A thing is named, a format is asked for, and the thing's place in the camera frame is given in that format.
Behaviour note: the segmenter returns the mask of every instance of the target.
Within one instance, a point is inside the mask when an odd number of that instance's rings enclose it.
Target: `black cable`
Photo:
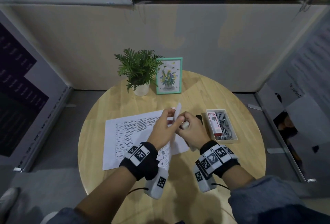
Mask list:
[[[221,186],[221,187],[227,188],[226,186],[221,185],[221,184],[217,184],[217,183],[211,183],[211,185],[218,185],[218,186]]]
[[[134,191],[136,191],[136,190],[139,190],[139,189],[149,190],[149,189],[146,188],[146,187],[138,187],[138,188],[136,188],[136,189],[133,189],[132,191],[129,191],[127,195],[129,195],[130,193],[132,193],[132,192],[134,192]]]

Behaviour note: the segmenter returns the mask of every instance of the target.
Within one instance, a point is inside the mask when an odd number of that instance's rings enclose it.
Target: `person's right hand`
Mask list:
[[[176,133],[181,136],[190,146],[200,149],[205,143],[209,142],[209,138],[202,122],[189,112],[183,112],[180,116],[184,116],[185,121],[189,122],[189,127],[185,130],[178,128]]]

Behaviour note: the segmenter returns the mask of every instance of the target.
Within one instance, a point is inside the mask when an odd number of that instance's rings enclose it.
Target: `round wooden table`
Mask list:
[[[89,194],[114,169],[102,171],[105,121],[175,107],[182,104],[182,112],[201,114],[206,109],[226,109],[238,143],[228,147],[239,157],[239,162],[255,178],[265,175],[266,154],[259,128],[245,105],[228,89],[205,76],[183,71],[182,93],[156,95],[151,86],[146,96],[127,93],[126,81],[110,88],[94,104],[81,129],[78,144],[78,163],[82,184]],[[171,158],[169,179],[159,200],[135,191],[126,197],[118,210],[116,223],[173,224],[184,220],[189,224],[236,223],[228,204],[229,190],[217,187],[201,193],[192,172],[198,151],[187,151]],[[215,176],[217,183],[224,185]],[[144,187],[145,179],[133,188]]]

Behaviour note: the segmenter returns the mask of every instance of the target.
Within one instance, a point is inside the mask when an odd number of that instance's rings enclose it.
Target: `person's right arm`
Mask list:
[[[216,144],[210,141],[197,117],[188,112],[181,115],[190,125],[185,130],[177,129],[176,133],[189,145],[198,148],[201,155]],[[264,176],[256,180],[235,162],[227,167],[225,172],[222,169],[219,174],[215,170],[214,174],[219,175],[230,189],[228,202],[238,224],[302,223],[308,219],[313,223],[330,223],[330,216],[306,208],[291,186],[278,177]]]

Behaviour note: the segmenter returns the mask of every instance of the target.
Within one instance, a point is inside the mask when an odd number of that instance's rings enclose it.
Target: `picture frame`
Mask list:
[[[163,95],[181,93],[183,58],[160,58],[160,60],[163,64],[156,70],[156,94]]]

